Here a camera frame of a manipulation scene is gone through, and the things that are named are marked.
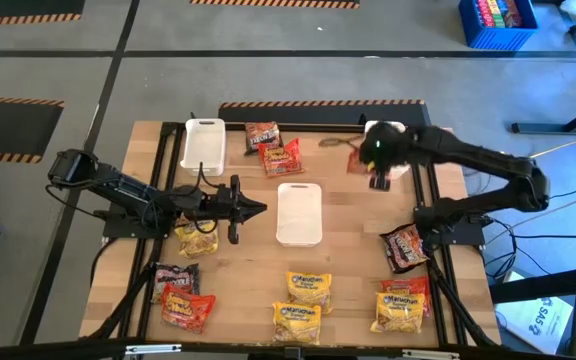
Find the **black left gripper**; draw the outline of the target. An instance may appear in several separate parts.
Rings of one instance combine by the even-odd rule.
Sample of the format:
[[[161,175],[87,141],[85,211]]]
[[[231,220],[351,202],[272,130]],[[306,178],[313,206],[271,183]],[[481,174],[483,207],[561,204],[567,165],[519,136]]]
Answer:
[[[266,210],[266,204],[251,200],[246,196],[241,196],[241,186],[238,175],[231,176],[229,187],[225,184],[220,184],[212,200],[212,213],[214,218],[227,220],[229,222],[228,240],[233,245],[239,244],[238,224],[240,220],[248,221]]]

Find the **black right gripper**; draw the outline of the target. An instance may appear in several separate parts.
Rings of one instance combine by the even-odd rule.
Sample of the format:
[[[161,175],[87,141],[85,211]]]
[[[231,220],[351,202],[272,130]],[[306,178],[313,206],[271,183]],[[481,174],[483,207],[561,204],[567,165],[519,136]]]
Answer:
[[[407,149],[406,126],[393,121],[369,121],[364,126],[364,138],[359,145],[359,161],[373,174],[369,187],[389,191],[389,173],[403,173],[409,167],[405,158]]]

